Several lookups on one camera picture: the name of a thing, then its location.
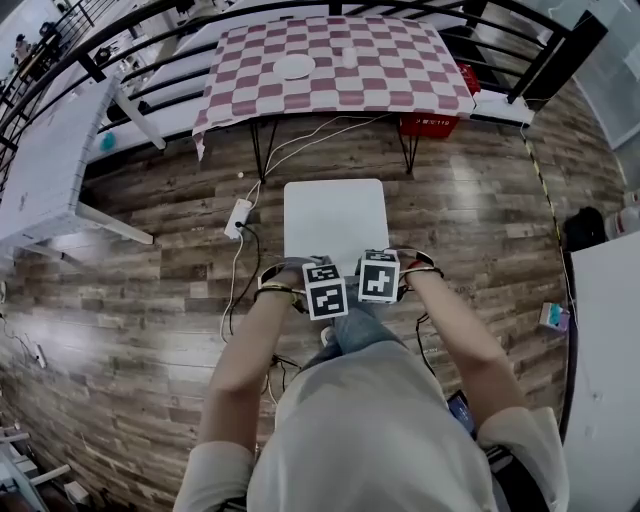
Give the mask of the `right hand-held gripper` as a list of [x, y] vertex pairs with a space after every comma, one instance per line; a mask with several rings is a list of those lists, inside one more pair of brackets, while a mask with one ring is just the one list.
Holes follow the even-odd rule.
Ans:
[[400, 261], [396, 250], [367, 250], [358, 266], [358, 300], [369, 303], [396, 303], [399, 274]]

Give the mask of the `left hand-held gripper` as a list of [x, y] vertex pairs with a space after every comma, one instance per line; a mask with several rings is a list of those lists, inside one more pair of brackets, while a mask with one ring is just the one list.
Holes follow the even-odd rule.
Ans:
[[285, 268], [295, 268], [302, 273], [302, 287], [293, 289], [294, 304], [312, 321], [330, 320], [348, 313], [346, 281], [329, 256], [286, 258]]

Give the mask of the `person's right hand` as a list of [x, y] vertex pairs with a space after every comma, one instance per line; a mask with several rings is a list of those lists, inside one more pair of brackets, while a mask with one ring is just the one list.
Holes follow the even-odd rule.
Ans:
[[412, 248], [400, 248], [397, 250], [400, 262], [400, 278], [402, 282], [409, 286], [409, 274], [417, 268], [435, 268], [433, 259], [426, 253]]

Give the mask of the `person's left hand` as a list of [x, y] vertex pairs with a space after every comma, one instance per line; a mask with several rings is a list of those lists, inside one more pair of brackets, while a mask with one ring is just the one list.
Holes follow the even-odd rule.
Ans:
[[287, 258], [262, 272], [258, 278], [258, 287], [284, 287], [294, 291], [303, 291], [303, 265], [305, 259]]

